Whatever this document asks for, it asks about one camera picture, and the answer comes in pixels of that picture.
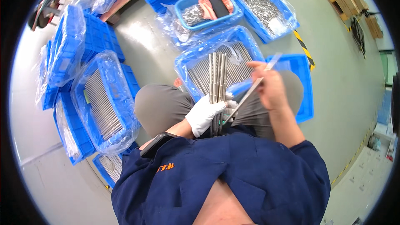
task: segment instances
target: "gloved hand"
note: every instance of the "gloved hand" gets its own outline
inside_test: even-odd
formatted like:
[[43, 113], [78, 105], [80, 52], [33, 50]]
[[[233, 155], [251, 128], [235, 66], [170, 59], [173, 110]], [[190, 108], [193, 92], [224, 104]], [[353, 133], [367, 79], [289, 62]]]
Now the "gloved hand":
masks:
[[202, 97], [186, 115], [186, 120], [192, 127], [192, 132], [195, 137], [201, 136], [209, 127], [211, 120], [218, 113], [223, 112], [226, 120], [228, 115], [237, 107], [237, 102], [232, 101], [232, 95], [226, 95], [226, 101], [210, 104], [209, 94]]

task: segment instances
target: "bundle of metal rods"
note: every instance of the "bundle of metal rods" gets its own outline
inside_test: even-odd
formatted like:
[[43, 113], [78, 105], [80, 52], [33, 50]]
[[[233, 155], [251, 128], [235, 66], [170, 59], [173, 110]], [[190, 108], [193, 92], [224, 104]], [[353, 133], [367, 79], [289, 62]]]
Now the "bundle of metal rods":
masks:
[[[232, 53], [232, 49], [221, 46], [216, 50], [216, 52], [220, 52], [222, 54], [226, 54], [226, 87], [237, 84], [238, 82], [243, 82], [244, 80], [251, 77], [253, 72], [253, 68], [247, 66], [246, 62], [252, 61], [250, 54], [247, 52], [247, 49], [244, 47], [242, 42], [237, 42], [232, 45], [234, 50], [234, 54]], [[192, 82], [196, 85], [196, 87], [204, 94], [207, 95], [210, 92], [208, 87], [209, 83], [209, 72], [208, 72], [208, 59], [203, 59], [198, 62], [193, 68], [188, 69], [189, 77]]]
[[100, 163], [114, 182], [117, 182], [121, 176], [122, 160], [117, 155], [103, 155], [100, 157]]
[[106, 141], [123, 129], [122, 124], [114, 111], [100, 72], [97, 69], [85, 84], [85, 90], [92, 106], [92, 115]]
[[[210, 92], [210, 103], [226, 100], [226, 72], [227, 72], [227, 53], [214, 52], [208, 55], [208, 90]], [[223, 113], [216, 115], [210, 124], [210, 136], [222, 134]]]

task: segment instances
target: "metal rod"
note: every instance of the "metal rod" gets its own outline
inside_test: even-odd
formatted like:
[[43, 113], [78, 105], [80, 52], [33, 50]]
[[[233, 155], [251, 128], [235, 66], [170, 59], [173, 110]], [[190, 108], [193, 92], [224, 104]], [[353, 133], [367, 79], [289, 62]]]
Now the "metal rod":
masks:
[[[214, 95], [213, 95], [213, 90], [212, 90], [212, 54], [210, 53], [210, 54], [208, 54], [208, 60], [209, 60], [209, 69], [208, 69], [208, 73], [209, 73], [209, 75], [208, 75], [208, 79], [209, 79], [209, 86], [208, 86], [208, 89], [209, 89], [209, 93], [210, 93], [210, 95], [209, 95], [209, 100], [210, 100], [210, 104], [213, 104], [213, 102], [214, 102]], [[213, 132], [213, 128], [214, 128], [214, 126], [213, 126], [213, 123], [212, 123], [212, 121], [211, 121], [211, 123], [210, 123], [210, 137], [213, 137], [213, 135], [214, 135], [214, 132]]]

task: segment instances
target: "gray epoxy floor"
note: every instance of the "gray epoxy floor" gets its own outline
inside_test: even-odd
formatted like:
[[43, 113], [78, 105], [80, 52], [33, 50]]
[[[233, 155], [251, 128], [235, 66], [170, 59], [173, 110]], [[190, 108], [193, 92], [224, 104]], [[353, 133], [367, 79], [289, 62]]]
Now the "gray epoxy floor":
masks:
[[[296, 10], [298, 32], [316, 64], [311, 72], [314, 118], [300, 127], [325, 160], [332, 181], [357, 151], [374, 118], [383, 93], [382, 64], [364, 20], [360, 24], [366, 60], [327, 0], [287, 1]], [[138, 0], [114, 26], [125, 63], [132, 67], [141, 87], [153, 82], [172, 84], [177, 78], [174, 59], [180, 52], [163, 35], [155, 17], [152, 8]], [[249, 29], [244, 21], [240, 25]], [[293, 34], [264, 45], [250, 32], [265, 57], [275, 52], [303, 53]], [[142, 129], [137, 143], [148, 139]]]

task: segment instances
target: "orange logo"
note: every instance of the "orange logo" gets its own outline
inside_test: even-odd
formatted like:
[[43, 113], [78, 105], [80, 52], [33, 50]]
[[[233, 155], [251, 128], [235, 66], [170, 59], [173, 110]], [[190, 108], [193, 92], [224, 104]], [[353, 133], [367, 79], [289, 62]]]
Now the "orange logo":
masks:
[[164, 171], [166, 169], [172, 169], [173, 167], [175, 167], [175, 165], [173, 163], [169, 163], [168, 165], [164, 164], [164, 165], [158, 167], [157, 172], [160, 170], [160, 168], [161, 168], [161, 171]]

